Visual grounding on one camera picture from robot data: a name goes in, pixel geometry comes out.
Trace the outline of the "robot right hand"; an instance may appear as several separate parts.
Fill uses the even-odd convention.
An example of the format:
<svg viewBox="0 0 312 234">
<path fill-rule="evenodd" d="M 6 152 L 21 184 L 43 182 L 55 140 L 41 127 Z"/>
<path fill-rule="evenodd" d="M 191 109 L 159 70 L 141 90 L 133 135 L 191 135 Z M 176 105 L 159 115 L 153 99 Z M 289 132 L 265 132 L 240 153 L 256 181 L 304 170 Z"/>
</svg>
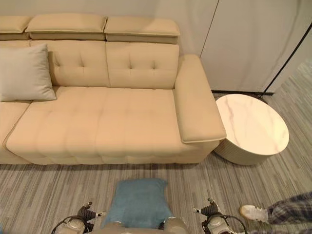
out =
<svg viewBox="0 0 312 234">
<path fill-rule="evenodd" d="M 193 212 L 197 214 L 204 215 L 206 217 L 211 217 L 219 212 L 218 204 L 212 199 L 208 198 L 208 206 L 201 209 L 193 208 Z"/>
</svg>

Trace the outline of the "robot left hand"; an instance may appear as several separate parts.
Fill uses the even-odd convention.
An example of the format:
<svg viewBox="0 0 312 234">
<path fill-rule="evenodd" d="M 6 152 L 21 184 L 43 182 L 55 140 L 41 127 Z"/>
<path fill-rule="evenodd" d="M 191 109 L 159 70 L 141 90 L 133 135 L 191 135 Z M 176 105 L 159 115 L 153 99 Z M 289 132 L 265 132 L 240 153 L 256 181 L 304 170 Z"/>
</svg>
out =
<svg viewBox="0 0 312 234">
<path fill-rule="evenodd" d="M 78 211 L 78 216 L 80 216 L 85 222 L 98 218 L 98 217 L 105 217 L 107 215 L 106 212 L 94 212 L 90 210 L 92 202 L 89 201 L 84 204 Z"/>
</svg>

